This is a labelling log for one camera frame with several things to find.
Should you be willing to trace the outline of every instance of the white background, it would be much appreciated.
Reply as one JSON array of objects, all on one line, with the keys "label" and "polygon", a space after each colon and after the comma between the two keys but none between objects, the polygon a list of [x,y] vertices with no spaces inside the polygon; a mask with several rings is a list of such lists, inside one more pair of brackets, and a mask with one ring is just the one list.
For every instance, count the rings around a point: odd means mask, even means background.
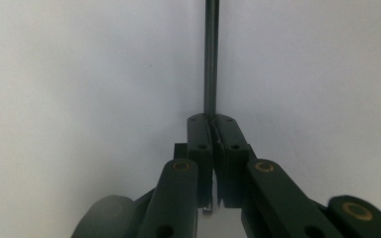
[{"label": "white background", "polygon": [[[0,0],[0,237],[157,184],[202,110],[204,1]],[[381,1],[221,1],[218,112],[312,199],[381,209]],[[244,237],[238,211],[198,237]]]}]

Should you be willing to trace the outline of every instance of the screw hole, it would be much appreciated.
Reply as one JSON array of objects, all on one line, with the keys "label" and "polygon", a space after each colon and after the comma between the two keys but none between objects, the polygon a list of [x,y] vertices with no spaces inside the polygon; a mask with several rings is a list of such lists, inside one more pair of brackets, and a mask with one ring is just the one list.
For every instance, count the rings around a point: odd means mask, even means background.
[{"label": "screw hole", "polygon": [[175,230],[169,225],[159,226],[156,230],[157,238],[170,238],[173,237],[174,233]]},{"label": "screw hole", "polygon": [[255,169],[263,173],[269,173],[274,170],[274,166],[269,163],[260,162],[255,165]]},{"label": "screw hole", "polygon": [[306,227],[305,233],[311,238],[324,238],[323,232],[314,226]]},{"label": "screw hole", "polygon": [[186,172],[191,168],[191,165],[187,162],[176,162],[173,164],[173,169],[178,172]]},{"label": "screw hole", "polygon": [[372,212],[360,204],[347,201],[342,205],[342,209],[345,211],[345,213],[355,217],[358,220],[362,220],[362,221],[373,220]]}]

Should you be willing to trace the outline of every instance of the white wall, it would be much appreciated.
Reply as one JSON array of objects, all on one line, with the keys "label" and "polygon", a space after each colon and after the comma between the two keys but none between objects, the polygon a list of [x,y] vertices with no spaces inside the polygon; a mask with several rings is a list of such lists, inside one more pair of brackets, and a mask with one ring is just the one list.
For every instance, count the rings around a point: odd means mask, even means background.
[{"label": "white wall", "polygon": [[[69,237],[96,199],[156,185],[202,109],[203,11],[0,0],[0,237]],[[381,1],[224,0],[218,78],[258,157],[381,209]],[[242,237],[224,212],[199,237]]]}]

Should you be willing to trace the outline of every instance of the black metal rod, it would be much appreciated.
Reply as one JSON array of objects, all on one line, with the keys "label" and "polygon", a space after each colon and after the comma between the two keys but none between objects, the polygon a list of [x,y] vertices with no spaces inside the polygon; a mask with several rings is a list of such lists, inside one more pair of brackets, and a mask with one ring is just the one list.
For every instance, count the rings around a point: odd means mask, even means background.
[{"label": "black metal rod", "polygon": [[206,0],[203,112],[209,119],[212,119],[216,113],[218,10],[219,0]]}]

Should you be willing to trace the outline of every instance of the vertical rod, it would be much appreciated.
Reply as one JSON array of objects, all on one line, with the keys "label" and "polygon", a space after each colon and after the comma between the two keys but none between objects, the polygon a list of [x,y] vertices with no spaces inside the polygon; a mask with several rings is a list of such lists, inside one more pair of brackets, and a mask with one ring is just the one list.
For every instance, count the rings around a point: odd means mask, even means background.
[{"label": "vertical rod", "polygon": [[219,0],[205,1],[205,72],[203,113],[208,119],[212,119],[216,113]]}]

